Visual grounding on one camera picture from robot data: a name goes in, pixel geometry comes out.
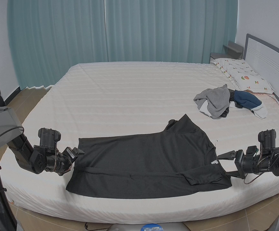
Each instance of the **white headboard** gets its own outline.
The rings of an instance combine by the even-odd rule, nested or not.
[[[279,100],[279,48],[247,34],[243,59],[271,84]]]

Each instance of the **black t-shirt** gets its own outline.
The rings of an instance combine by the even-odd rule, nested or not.
[[[230,177],[206,133],[187,115],[152,134],[80,138],[66,190],[100,198],[145,199],[225,189]]]

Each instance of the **white bed sheet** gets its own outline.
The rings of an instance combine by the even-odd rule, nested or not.
[[[200,113],[193,98],[206,88],[226,83],[212,64],[164,62],[114,62],[78,64],[40,100],[23,123],[31,144],[39,144],[41,127],[61,132],[58,148],[76,147],[79,137],[107,137],[162,131],[170,119],[185,113],[203,129],[217,154],[257,145],[257,134],[276,129],[279,146],[279,104],[267,94],[257,94],[268,109],[260,120],[249,110],[232,108],[227,118],[213,120]],[[222,161],[235,170],[232,161]],[[55,217],[104,223],[162,223],[212,218],[229,214],[279,193],[279,177],[265,173],[244,185],[232,177],[233,186],[211,192],[163,199],[105,199],[69,193],[64,176],[21,169],[11,150],[0,162],[6,195],[15,204]]]

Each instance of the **gray nightstand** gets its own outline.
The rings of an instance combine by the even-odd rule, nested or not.
[[[211,52],[210,62],[217,58],[232,58],[239,59],[242,57],[243,47],[232,41],[228,41],[228,45],[223,45],[225,53]]]

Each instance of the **baseboard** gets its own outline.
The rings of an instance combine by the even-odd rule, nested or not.
[[[11,102],[11,100],[14,99],[14,97],[16,95],[19,94],[20,91],[21,91],[20,87],[15,89],[14,92],[12,94],[10,94],[10,96],[8,98],[6,98],[6,100],[5,100],[6,105],[8,105]]]

